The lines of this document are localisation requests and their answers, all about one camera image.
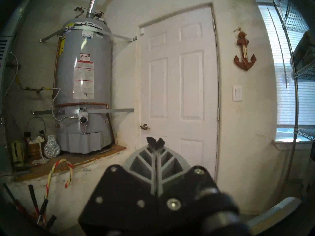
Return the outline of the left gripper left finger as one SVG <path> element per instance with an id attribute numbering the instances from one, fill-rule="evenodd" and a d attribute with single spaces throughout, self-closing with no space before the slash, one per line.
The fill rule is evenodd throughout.
<path id="1" fill-rule="evenodd" d="M 123 168 L 150 188 L 152 195 L 158 195 L 157 140 L 147 137 L 147 144 L 134 151 L 123 163 Z"/>

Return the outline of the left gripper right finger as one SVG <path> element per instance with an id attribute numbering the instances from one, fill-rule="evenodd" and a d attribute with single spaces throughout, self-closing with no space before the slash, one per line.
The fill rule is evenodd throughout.
<path id="1" fill-rule="evenodd" d="M 157 196 L 166 194 L 191 168 L 184 157 L 165 144 L 162 138 L 157 140 Z"/>

